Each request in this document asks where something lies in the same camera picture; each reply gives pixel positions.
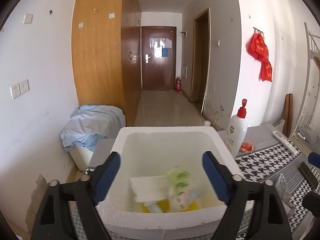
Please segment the white paper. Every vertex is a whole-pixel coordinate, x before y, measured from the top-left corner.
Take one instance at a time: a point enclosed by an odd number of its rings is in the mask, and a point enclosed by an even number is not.
[[[165,39],[164,47],[169,49],[172,48],[172,41],[169,39]]]

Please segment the remote control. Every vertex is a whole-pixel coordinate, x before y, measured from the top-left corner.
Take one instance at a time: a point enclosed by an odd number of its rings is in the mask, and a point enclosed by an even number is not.
[[[293,144],[290,143],[287,138],[280,132],[274,131],[272,132],[273,136],[276,137],[287,149],[289,152],[296,156],[299,152],[293,147]]]

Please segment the tiled floor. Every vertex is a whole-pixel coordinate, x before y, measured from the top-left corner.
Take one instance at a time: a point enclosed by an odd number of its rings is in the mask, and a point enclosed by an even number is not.
[[[202,126],[204,119],[182,93],[143,91],[135,126]]]

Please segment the white foam container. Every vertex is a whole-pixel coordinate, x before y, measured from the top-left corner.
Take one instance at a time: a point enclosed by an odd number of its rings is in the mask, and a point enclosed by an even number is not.
[[[211,151],[232,174],[243,176],[234,158],[212,127],[126,127],[112,148],[121,156],[120,170],[105,201],[97,206],[107,229],[142,240],[182,239],[214,232],[226,206],[220,202],[202,167],[202,155]],[[134,202],[131,177],[160,176],[174,166],[186,168],[201,190],[200,210],[141,213]]]

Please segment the lotion bottle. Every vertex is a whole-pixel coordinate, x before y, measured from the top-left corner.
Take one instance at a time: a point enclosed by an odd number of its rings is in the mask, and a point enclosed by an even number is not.
[[[238,114],[231,117],[225,138],[225,145],[229,149],[231,155],[235,158],[243,143],[244,137],[247,133],[248,124],[245,120],[247,111],[245,106],[247,99],[242,100],[242,107],[238,110]]]

